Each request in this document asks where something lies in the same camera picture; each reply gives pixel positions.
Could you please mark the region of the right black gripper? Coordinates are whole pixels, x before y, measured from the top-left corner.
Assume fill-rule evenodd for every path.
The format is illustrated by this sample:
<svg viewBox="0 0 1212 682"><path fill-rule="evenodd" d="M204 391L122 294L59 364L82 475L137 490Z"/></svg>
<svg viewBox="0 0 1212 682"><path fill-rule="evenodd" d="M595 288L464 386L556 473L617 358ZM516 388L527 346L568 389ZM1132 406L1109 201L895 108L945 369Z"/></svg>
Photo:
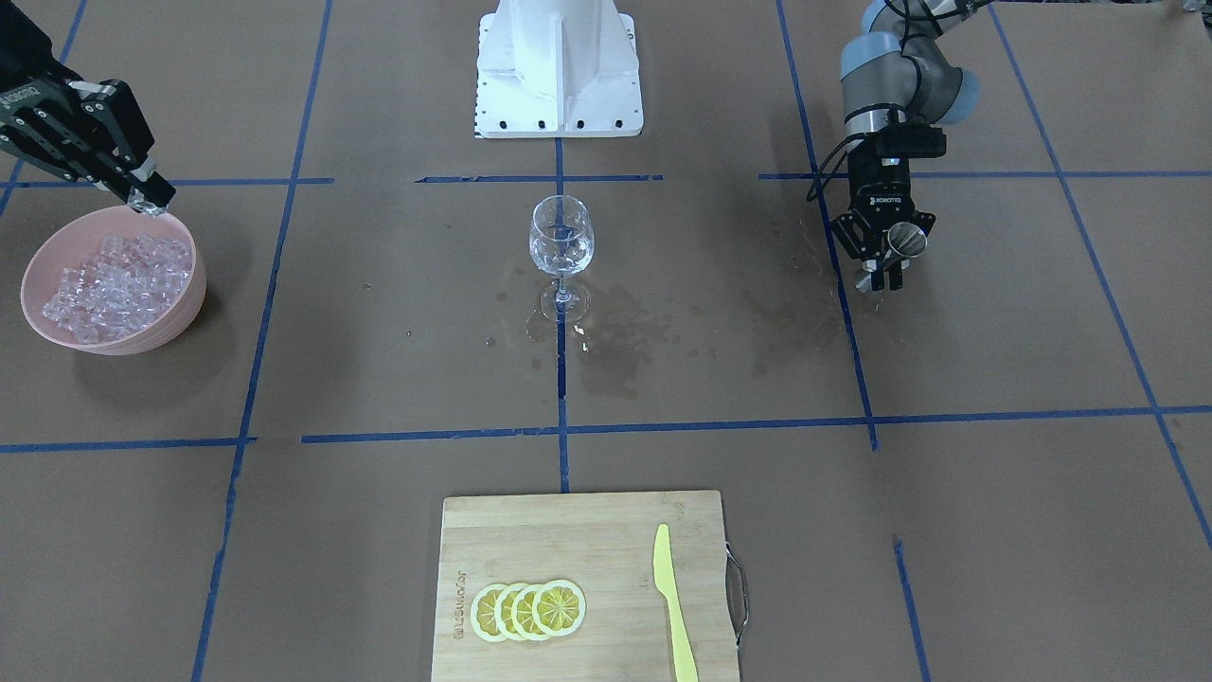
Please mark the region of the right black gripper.
<svg viewBox="0 0 1212 682"><path fill-rule="evenodd" d="M176 188L152 159L155 138L126 81L68 81L75 78L52 53L48 35L13 1L1 2L2 151L61 180L88 180L135 204L143 193L168 208ZM52 116L45 103L65 103L65 85L78 96L90 128L80 138Z"/></svg>

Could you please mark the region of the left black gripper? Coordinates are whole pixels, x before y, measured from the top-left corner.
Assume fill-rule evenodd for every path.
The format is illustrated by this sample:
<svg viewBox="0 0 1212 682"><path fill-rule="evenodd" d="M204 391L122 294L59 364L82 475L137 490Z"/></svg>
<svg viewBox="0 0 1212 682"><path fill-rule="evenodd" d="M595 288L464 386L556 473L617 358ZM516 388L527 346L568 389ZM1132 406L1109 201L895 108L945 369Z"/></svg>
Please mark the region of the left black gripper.
<svg viewBox="0 0 1212 682"><path fill-rule="evenodd" d="M830 222L830 233L850 259L861 260L865 276L856 283L867 293L884 290L882 243L886 233L884 273L891 291L903 288L903 271L920 258L934 228L934 213L914 213L911 173L907 157L881 157L874 151L851 151L847 160L848 214Z"/></svg>

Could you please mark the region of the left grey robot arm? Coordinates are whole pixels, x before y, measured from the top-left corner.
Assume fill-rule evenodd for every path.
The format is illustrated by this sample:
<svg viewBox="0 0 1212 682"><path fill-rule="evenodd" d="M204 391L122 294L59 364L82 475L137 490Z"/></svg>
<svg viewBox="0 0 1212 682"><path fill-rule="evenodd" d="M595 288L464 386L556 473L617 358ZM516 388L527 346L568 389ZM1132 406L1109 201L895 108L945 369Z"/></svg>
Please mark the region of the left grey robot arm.
<svg viewBox="0 0 1212 682"><path fill-rule="evenodd" d="M873 1L861 35L844 47L844 147L848 208L830 230L863 275L857 290L897 291L909 260L922 256L936 214L911 197L914 159L942 157L944 126L964 121L981 82L953 65L938 39L983 1Z"/></svg>

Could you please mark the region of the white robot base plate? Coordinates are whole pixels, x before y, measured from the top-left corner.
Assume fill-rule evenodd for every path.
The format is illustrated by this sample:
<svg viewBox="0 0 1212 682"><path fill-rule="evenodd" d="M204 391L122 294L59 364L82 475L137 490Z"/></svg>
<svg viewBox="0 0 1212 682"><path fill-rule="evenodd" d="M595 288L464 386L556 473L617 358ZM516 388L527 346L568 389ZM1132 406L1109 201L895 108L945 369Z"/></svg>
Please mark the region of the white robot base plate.
<svg viewBox="0 0 1212 682"><path fill-rule="evenodd" d="M501 1L478 38L476 137L642 133L635 23L614 1Z"/></svg>

